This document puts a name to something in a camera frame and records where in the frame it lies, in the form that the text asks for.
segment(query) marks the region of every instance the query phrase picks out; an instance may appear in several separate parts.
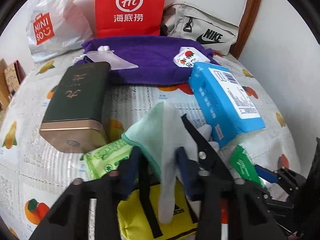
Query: fruit pattern bed sheet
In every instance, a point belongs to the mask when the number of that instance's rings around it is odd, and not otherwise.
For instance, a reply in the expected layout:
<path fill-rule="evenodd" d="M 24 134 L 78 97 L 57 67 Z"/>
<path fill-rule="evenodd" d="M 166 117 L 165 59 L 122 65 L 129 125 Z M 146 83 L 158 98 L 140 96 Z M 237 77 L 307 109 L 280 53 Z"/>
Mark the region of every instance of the fruit pattern bed sheet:
<path fill-rule="evenodd" d="M 81 177 L 88 180 L 81 154 L 57 151 L 39 135 L 39 127 L 66 69 L 83 54 L 82 50 L 38 65 L 23 81 L 12 99 L 0 131 L 0 215 L 20 240 L 28 239 L 59 194 Z M 280 166 L 300 172 L 300 163 L 290 131 L 281 113 L 258 81 L 231 55 L 214 59 L 236 76 L 258 108 L 266 129 L 239 135 L 219 151 L 228 160 L 241 144 L 252 161 L 270 170 Z M 172 102 L 199 127 L 205 123 L 201 108 L 189 85 L 172 87 L 124 85 L 113 88 L 111 131 L 114 138 L 140 120 L 158 101 Z M 267 185 L 274 198 L 284 197 L 277 185 Z M 94 237 L 94 202 L 90 210 L 89 238 Z"/>

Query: green package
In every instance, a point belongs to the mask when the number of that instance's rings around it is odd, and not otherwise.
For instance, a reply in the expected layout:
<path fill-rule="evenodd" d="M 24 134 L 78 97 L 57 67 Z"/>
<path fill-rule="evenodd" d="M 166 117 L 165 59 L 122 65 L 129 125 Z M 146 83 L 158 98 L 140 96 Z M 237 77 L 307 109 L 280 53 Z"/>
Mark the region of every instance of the green package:
<path fill-rule="evenodd" d="M 233 152 L 230 158 L 230 164 L 243 179 L 248 179 L 263 187 L 247 151 L 240 145 L 237 145 Z"/>
<path fill-rule="evenodd" d="M 116 170 L 122 160 L 129 159 L 133 146 L 119 139 L 84 155 L 93 179 Z"/>

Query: bolt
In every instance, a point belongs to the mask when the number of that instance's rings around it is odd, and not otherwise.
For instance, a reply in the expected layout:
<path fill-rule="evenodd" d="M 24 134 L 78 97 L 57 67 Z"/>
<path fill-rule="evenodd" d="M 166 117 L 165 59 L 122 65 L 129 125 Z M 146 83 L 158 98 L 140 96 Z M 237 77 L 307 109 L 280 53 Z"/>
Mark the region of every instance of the bolt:
<path fill-rule="evenodd" d="M 110 177 L 116 177 L 116 176 L 119 176 L 119 175 L 120 175 L 119 171 L 109 171 L 108 172 L 108 176 L 110 176 Z"/>
<path fill-rule="evenodd" d="M 207 155 L 205 154 L 205 152 L 199 152 L 199 158 L 200 158 L 201 160 L 205 160 L 206 157 L 207 157 Z"/>
<path fill-rule="evenodd" d="M 83 182 L 83 179 L 81 178 L 75 178 L 74 181 L 72 182 L 73 185 L 79 185 Z"/>
<path fill-rule="evenodd" d="M 198 174 L 199 174 L 200 176 L 202 176 L 202 177 L 207 177 L 207 176 L 210 175 L 210 172 L 209 172 L 209 171 L 206 171 L 206 170 L 200 170 L 200 171 L 198 172 Z"/>
<path fill-rule="evenodd" d="M 236 178 L 235 179 L 235 183 L 237 185 L 243 185 L 245 183 L 245 180 L 244 179 L 241 179 L 241 178 Z"/>

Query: yellow bag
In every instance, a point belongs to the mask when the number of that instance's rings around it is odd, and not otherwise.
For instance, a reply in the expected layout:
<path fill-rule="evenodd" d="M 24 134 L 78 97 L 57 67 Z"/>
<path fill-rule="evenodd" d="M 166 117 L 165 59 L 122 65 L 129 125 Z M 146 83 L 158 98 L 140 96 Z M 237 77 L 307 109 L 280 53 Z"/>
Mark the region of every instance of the yellow bag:
<path fill-rule="evenodd" d="M 150 187 L 150 202 L 157 217 L 160 185 Z M 170 224 L 159 224 L 163 236 L 157 240 L 183 239 L 197 230 L 196 215 L 186 200 L 182 184 L 177 181 L 175 187 L 175 208 Z M 121 234 L 126 240 L 153 240 L 152 230 L 139 199 L 139 190 L 132 192 L 127 201 L 118 205 L 118 220 Z"/>

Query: red paper bag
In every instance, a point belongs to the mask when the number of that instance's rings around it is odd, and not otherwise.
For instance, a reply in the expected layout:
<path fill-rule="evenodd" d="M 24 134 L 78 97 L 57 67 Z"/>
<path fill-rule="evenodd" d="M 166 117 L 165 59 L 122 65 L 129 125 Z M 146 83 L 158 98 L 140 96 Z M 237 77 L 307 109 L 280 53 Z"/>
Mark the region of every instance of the red paper bag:
<path fill-rule="evenodd" d="M 95 0 L 97 37 L 159 35 L 164 0 Z"/>
<path fill-rule="evenodd" d="M 42 13 L 36 16 L 36 21 L 33 23 L 37 45 L 45 42 L 54 36 L 52 23 L 49 13 L 43 15 Z"/>

